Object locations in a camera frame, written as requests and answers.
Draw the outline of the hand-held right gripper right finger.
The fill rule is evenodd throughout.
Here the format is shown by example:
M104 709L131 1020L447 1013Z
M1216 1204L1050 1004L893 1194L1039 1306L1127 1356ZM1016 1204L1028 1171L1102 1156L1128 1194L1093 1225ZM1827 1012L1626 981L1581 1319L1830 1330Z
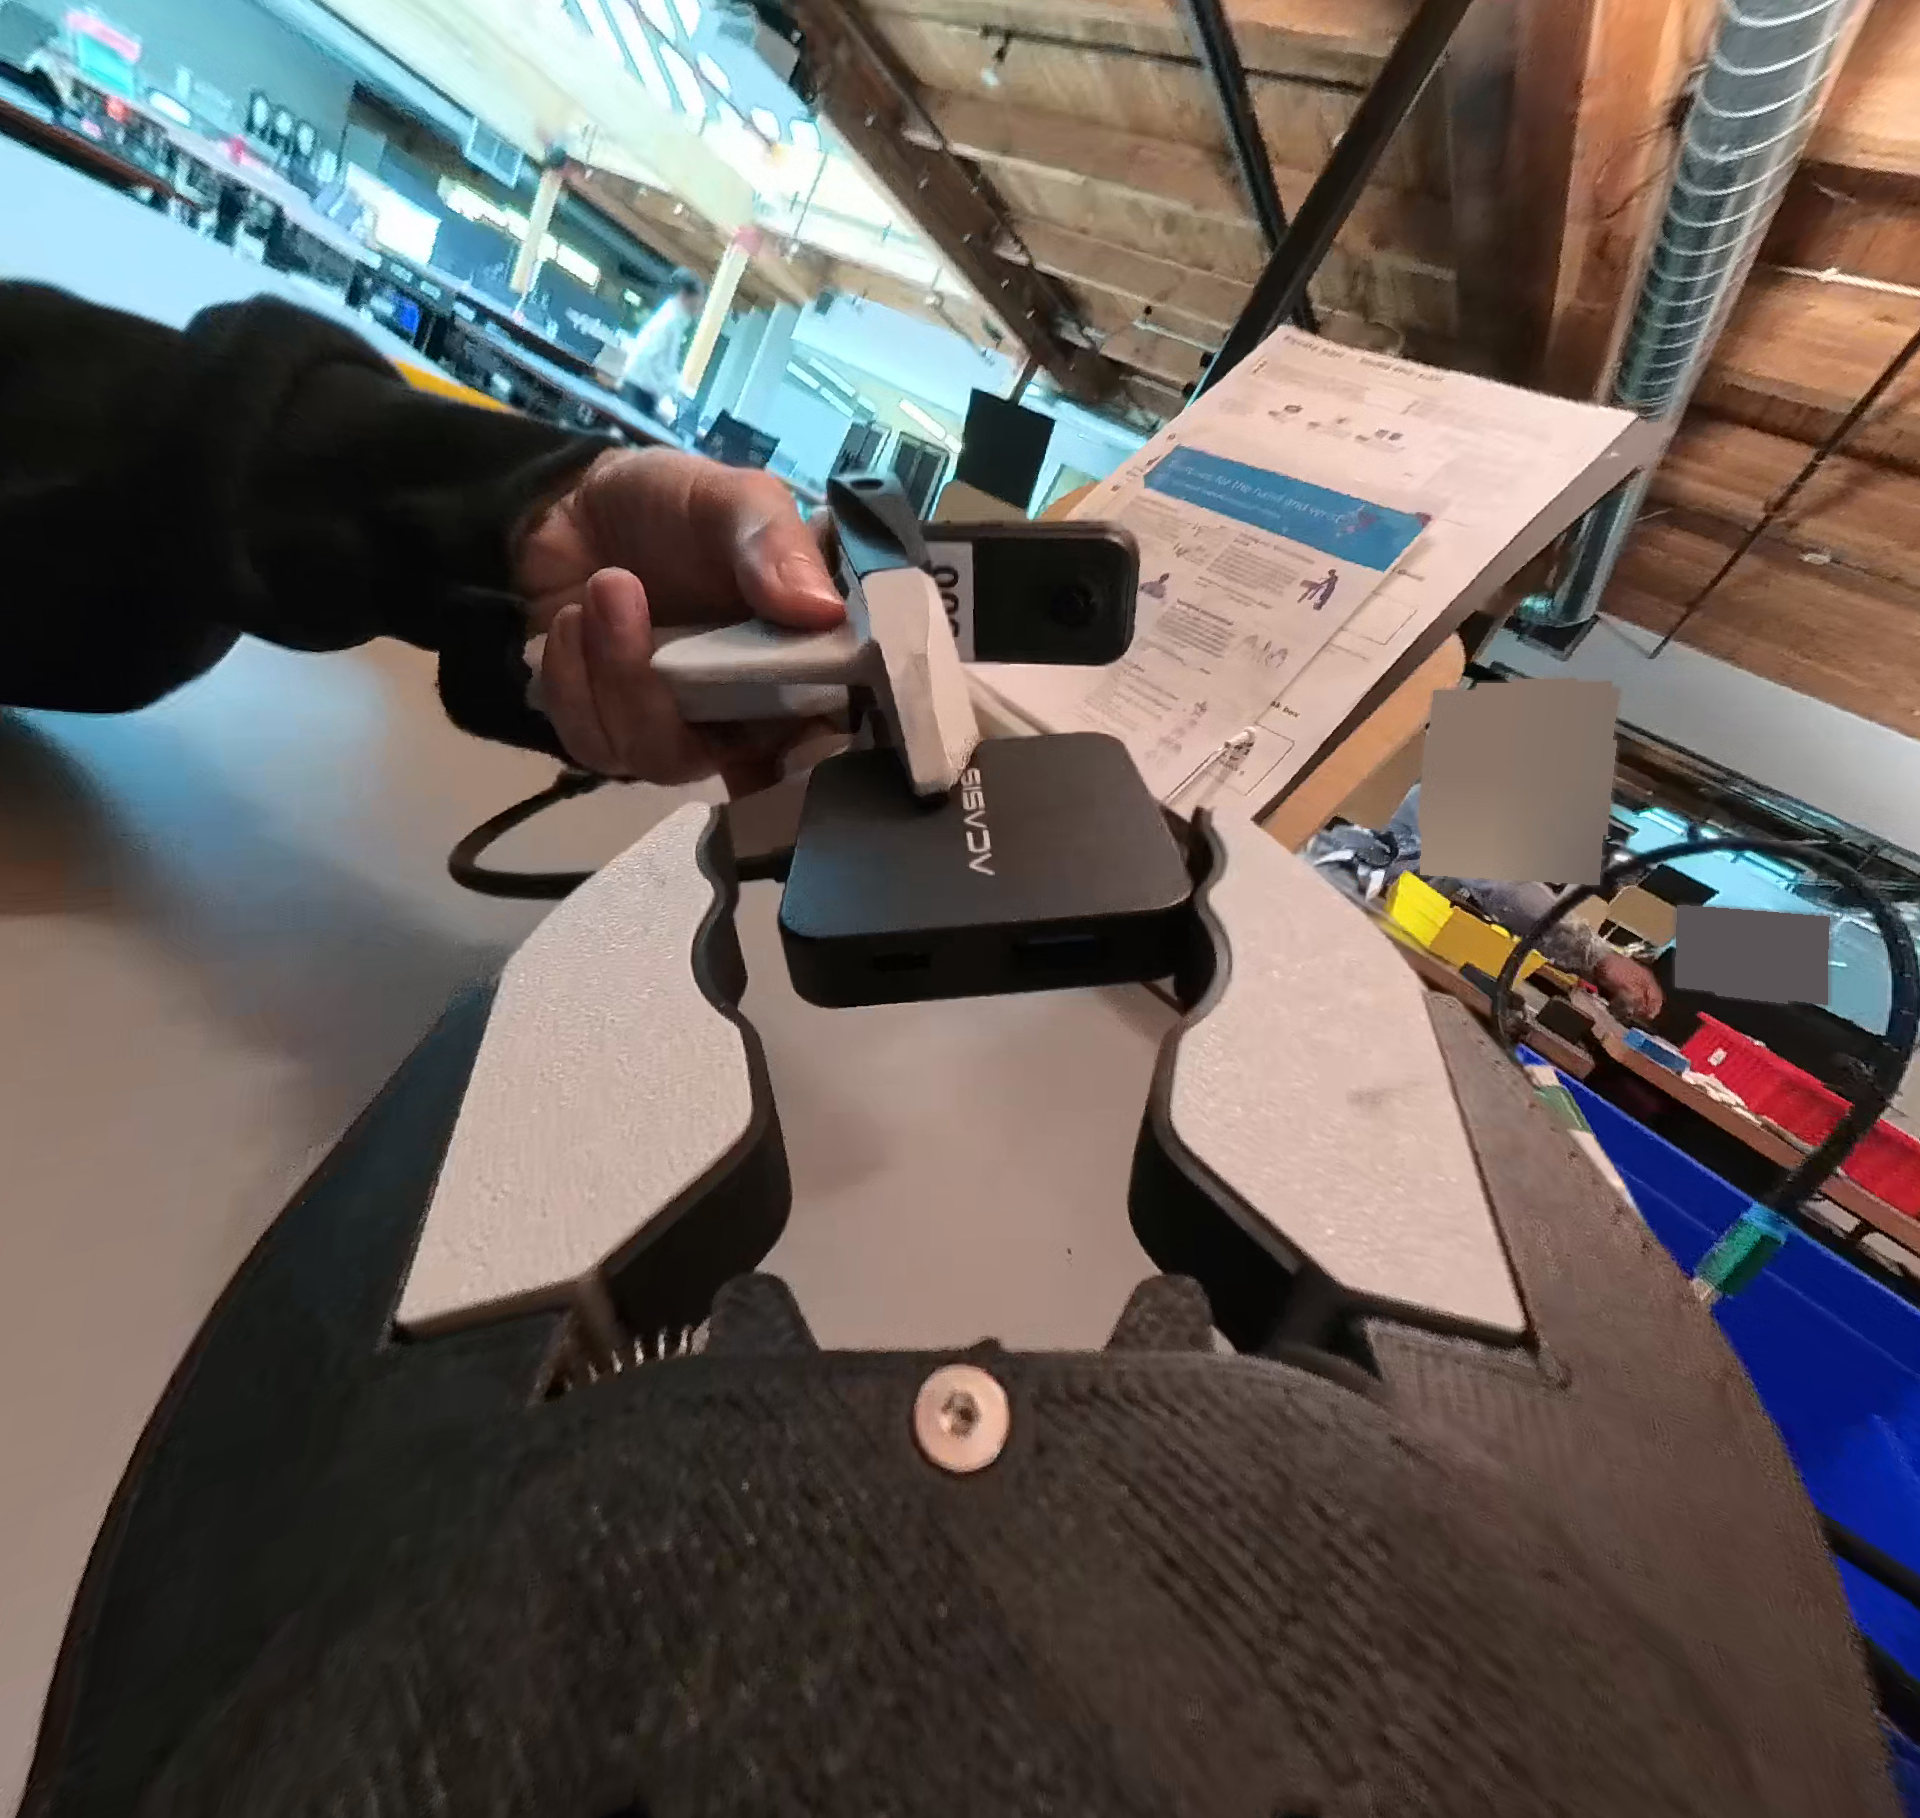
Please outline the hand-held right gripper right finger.
M1520 1346L1528 1316L1429 990L1251 821L1189 823L1191 933L1127 1191L1229 1346L1391 1322Z

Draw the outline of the silver ventilation duct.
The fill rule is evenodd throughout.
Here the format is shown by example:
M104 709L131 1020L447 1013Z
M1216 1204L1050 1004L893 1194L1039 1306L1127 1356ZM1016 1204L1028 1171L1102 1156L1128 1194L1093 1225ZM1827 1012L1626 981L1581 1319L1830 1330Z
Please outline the silver ventilation duct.
M1523 628L1557 652L1599 615L1653 476L1875 1L1720 0L1608 392L1637 415L1644 453L1568 530L1553 580L1520 608Z

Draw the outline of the blue plastic bin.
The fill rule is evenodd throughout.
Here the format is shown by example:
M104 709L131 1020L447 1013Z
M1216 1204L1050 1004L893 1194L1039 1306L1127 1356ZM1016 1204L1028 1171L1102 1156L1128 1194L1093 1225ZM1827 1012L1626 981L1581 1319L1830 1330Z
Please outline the blue plastic bin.
M1738 1185L1578 1081L1567 1081L1636 1207L1690 1273L1743 1213ZM1816 1507L1919 1570L1919 1316L1795 1233L1718 1319Z

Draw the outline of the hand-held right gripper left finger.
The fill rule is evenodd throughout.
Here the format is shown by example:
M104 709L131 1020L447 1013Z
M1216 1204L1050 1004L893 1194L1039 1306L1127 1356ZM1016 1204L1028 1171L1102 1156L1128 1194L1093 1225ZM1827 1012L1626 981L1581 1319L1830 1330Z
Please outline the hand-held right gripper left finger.
M733 837L687 804L515 948L451 1125L399 1330L558 1309L693 1330L772 1253L792 1178L741 1012Z

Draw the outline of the red plastic bin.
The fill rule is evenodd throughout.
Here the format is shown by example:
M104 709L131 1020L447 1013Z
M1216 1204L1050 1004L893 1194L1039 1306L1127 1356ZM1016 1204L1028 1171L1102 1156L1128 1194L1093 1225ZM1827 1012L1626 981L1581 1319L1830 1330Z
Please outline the red plastic bin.
M1836 1072L1805 1071L1712 1013L1699 1015L1681 1051L1693 1072L1732 1092L1751 1114L1810 1147L1850 1105L1838 1089ZM1890 1114L1875 1123L1838 1169L1887 1207L1919 1217L1919 1140Z

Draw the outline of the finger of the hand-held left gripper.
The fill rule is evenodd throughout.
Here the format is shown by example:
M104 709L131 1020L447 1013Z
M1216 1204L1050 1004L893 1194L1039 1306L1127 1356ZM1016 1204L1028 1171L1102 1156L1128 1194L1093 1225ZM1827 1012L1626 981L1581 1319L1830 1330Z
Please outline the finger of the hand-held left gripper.
M922 570L870 576L874 688L920 798L946 798L971 768L980 724L938 584Z

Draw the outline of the black monitor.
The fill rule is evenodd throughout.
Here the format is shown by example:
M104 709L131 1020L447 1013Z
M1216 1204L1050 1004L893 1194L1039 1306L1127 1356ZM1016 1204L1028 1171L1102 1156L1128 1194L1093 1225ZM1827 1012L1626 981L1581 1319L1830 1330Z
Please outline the black monitor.
M1024 512L1050 454L1055 421L1020 399L973 388L952 481Z

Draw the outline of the black usb hub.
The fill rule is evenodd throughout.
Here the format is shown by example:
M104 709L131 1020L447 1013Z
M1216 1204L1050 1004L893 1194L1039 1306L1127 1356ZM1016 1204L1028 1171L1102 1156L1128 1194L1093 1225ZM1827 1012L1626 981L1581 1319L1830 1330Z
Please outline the black usb hub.
M942 798L848 750L808 779L778 928L825 1010L1151 983L1188 960L1191 873L1113 736L983 742Z

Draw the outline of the yellow plastic bin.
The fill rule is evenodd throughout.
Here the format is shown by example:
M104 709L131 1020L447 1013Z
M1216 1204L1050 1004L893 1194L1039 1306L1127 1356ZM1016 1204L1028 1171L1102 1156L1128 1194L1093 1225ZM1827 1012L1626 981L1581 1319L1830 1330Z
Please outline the yellow plastic bin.
M1413 944L1454 965L1499 976L1514 948L1514 937L1477 911L1454 903L1415 873L1398 875L1384 898L1389 922Z

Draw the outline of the person's left hand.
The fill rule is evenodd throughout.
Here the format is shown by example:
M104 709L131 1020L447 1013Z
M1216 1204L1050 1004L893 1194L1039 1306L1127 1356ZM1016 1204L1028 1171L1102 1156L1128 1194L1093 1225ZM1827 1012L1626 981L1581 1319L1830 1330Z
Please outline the person's left hand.
M781 483L677 449L598 454L510 545L510 582L541 641L535 690L583 771L733 798L775 787L821 726L692 726L653 668L657 631L834 631L845 605Z

